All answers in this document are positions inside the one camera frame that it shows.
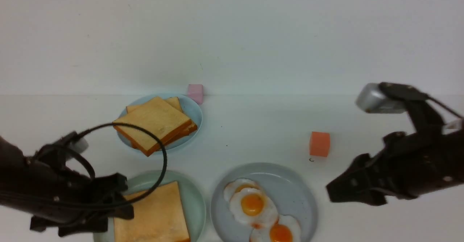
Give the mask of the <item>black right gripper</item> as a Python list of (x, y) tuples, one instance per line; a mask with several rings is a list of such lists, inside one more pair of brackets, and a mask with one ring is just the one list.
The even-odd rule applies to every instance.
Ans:
[[(380, 83), (379, 90), (403, 105), (415, 132), (393, 132), (384, 136), (384, 149), (377, 155), (388, 180), (389, 192), (399, 199), (419, 196), (463, 184), (463, 116), (441, 101), (411, 85)], [(376, 191), (360, 154), (348, 169), (326, 185), (330, 202), (359, 202), (370, 206), (387, 204)]]

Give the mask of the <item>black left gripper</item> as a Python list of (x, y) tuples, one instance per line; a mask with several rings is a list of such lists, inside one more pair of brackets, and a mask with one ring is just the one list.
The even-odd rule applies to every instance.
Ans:
[[(43, 232), (57, 227), (58, 235), (104, 233), (108, 217), (134, 218), (132, 204), (121, 194), (128, 189), (127, 178), (120, 173), (97, 177), (93, 167), (66, 147), (78, 139), (76, 132), (45, 148), (40, 158), (26, 156), (22, 150), (1, 139), (1, 205), (32, 215), (30, 230)], [(106, 209), (70, 209), (47, 205), (47, 201), (102, 204)]]

